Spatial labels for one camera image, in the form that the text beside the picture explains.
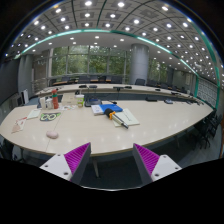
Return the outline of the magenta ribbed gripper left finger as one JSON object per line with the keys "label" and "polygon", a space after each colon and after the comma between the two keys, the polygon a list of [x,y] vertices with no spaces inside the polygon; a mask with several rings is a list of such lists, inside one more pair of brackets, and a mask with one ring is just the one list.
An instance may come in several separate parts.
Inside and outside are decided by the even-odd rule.
{"label": "magenta ribbed gripper left finger", "polygon": [[55,154],[41,169],[65,180],[79,184],[91,154],[91,144],[86,143],[66,154]]}

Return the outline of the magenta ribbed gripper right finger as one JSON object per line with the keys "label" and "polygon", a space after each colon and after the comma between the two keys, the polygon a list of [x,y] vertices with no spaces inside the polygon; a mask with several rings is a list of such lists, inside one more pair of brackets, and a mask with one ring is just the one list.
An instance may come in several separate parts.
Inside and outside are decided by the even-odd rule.
{"label": "magenta ribbed gripper right finger", "polygon": [[158,155],[136,143],[133,144],[133,156],[144,185],[181,170],[168,155]]}

